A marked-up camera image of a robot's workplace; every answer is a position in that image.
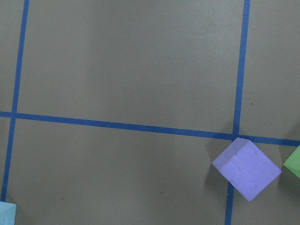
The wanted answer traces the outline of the purple foam block far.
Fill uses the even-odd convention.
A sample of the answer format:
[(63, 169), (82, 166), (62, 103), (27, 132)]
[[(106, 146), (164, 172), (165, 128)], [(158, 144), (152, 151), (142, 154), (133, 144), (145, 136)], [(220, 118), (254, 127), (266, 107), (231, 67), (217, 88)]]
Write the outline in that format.
[(239, 137), (212, 164), (248, 201), (281, 174), (279, 167), (252, 141)]

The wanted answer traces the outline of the green foam block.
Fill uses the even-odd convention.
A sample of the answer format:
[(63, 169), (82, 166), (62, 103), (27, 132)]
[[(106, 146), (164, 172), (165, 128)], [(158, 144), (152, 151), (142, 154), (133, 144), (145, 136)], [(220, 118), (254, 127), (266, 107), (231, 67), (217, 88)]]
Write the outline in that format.
[(287, 158), (283, 165), (289, 169), (295, 176), (300, 178), (300, 146)]

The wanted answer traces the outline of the light blue foam block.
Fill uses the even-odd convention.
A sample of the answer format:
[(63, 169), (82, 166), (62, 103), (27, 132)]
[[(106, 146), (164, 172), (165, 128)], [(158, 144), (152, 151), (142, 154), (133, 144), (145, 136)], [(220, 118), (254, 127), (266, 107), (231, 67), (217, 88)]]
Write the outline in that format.
[(0, 202), (0, 225), (14, 225), (16, 204)]

